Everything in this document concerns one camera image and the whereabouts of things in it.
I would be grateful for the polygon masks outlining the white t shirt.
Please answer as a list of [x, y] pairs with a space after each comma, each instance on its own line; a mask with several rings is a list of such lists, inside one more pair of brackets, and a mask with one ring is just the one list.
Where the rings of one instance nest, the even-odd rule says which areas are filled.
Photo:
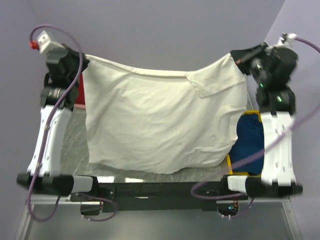
[[247, 83], [230, 54], [194, 71], [88, 59], [82, 75], [91, 164], [155, 174], [211, 168], [237, 141]]

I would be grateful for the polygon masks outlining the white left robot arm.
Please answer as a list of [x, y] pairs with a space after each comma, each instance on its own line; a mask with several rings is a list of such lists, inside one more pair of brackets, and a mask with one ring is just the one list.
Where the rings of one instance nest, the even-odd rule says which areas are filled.
[[96, 200], [100, 188], [96, 177], [61, 173], [61, 152], [68, 122], [79, 91], [79, 77], [89, 60], [68, 47], [49, 50], [48, 73], [40, 94], [40, 128], [32, 160], [16, 182], [29, 194], [66, 197], [82, 192], [88, 201]]

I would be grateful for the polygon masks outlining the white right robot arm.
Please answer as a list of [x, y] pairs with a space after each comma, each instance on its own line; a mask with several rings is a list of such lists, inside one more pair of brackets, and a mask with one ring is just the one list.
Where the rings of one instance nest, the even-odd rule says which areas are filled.
[[264, 134], [261, 175], [225, 175], [219, 193], [230, 200], [237, 192], [251, 198], [284, 198], [300, 195], [292, 161], [292, 130], [296, 96], [288, 83], [298, 55], [285, 45], [255, 47], [230, 52], [238, 69], [257, 83], [256, 101]]

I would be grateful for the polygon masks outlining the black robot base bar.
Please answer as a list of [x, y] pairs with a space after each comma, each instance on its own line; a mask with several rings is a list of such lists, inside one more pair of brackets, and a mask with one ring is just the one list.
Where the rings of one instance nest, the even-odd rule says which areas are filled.
[[93, 192], [73, 193], [84, 216], [118, 211], [202, 210], [216, 211], [217, 200], [193, 197], [195, 182], [99, 183]]

